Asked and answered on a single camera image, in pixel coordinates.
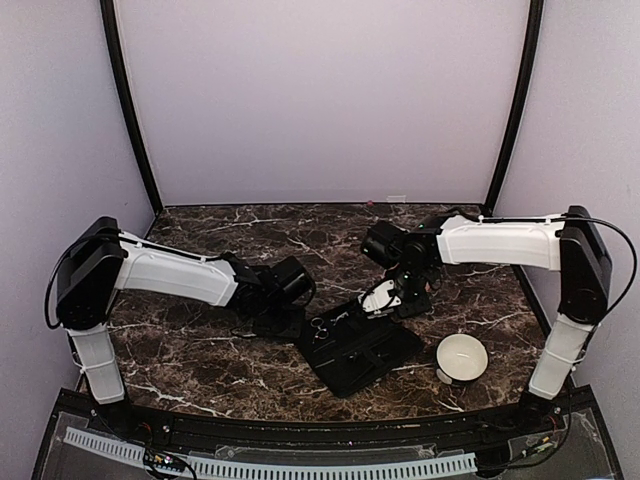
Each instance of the black pole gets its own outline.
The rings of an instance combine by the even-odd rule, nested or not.
[[[116,21],[115,7],[113,0],[100,0],[100,8],[102,9],[102,23],[104,25],[104,34],[107,39],[107,47],[109,49],[109,57],[111,58],[111,68],[113,70],[113,78],[116,81],[118,96],[120,97],[120,107],[124,116],[127,131],[129,132],[129,140],[133,147],[133,153],[138,163],[138,169],[142,176],[144,188],[147,191],[149,202],[155,214],[162,211],[162,200],[158,192],[158,186],[153,178],[151,164],[147,151],[142,141],[142,133],[138,125],[135,108],[133,107],[133,98],[127,80],[127,71],[124,66],[124,58],[122,56],[122,47],[120,45],[120,37],[118,35],[118,23]]]
[[[483,210],[487,214],[493,213],[496,208],[500,190],[504,184],[504,179],[509,168],[509,161],[513,153],[513,147],[518,136],[522,113],[527,99],[527,91],[531,81],[531,72],[533,71],[533,62],[536,56],[536,48],[538,46],[538,36],[540,34],[540,25],[542,23],[542,9],[544,0],[531,0],[529,4],[529,19],[527,20],[527,33],[524,37],[524,46],[522,48],[522,59],[520,60],[520,70],[518,71],[518,80],[516,81],[516,89],[513,94],[513,102],[511,103],[511,111],[509,112],[509,120],[507,128],[502,139],[502,147],[498,154],[498,161],[493,172],[491,185],[487,198],[484,201]]]

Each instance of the gray wall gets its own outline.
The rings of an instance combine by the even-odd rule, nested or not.
[[[483,201],[528,3],[118,1],[163,200]]]
[[[44,324],[58,255],[99,215],[152,219],[119,110],[99,2],[0,2],[0,458],[29,478],[61,385],[62,330]]]
[[[500,214],[543,214],[583,204],[640,247],[640,3],[548,2],[528,105]],[[629,253],[603,231],[615,296]],[[549,315],[556,276],[530,271]],[[640,298],[637,288],[596,335],[579,383],[591,383],[627,478],[640,478]]]

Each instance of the marble table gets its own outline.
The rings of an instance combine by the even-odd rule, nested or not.
[[[382,269],[359,253],[378,219],[412,228],[446,205],[321,204],[166,209],[149,239],[205,255],[231,251],[250,264],[295,255],[318,292],[321,313],[354,298]],[[132,400],[170,411],[282,421],[364,421],[471,411],[516,402],[544,336],[510,267],[448,266],[431,315],[405,320],[425,350],[375,384],[335,398],[291,343],[240,338],[230,311],[149,292],[122,292],[110,331]],[[487,347],[487,372],[465,388],[442,384],[433,351],[452,333]]]

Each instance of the brown marble tabletop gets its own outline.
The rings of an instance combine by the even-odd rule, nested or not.
[[[413,228],[445,205],[247,205],[166,209],[149,239],[204,255],[231,251],[249,264],[295,255],[317,282],[310,315],[354,298],[382,269],[359,252],[369,226],[385,219]],[[335,398],[291,343],[250,333],[230,311],[143,291],[122,292],[111,338],[134,403],[219,417],[363,421],[478,410],[518,400],[544,337],[507,266],[447,266],[431,315],[405,320],[425,350],[355,395]],[[489,368],[456,388],[435,375],[432,352],[469,333]]]

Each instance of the vent grille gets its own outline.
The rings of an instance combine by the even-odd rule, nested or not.
[[[64,443],[120,463],[144,468],[142,463],[144,447],[138,445],[72,427],[67,428]],[[413,462],[336,467],[262,465],[215,460],[197,455],[189,455],[183,459],[193,467],[201,480],[422,480],[446,478],[477,471],[473,453]],[[190,476],[188,471],[182,473],[182,477],[190,478]]]

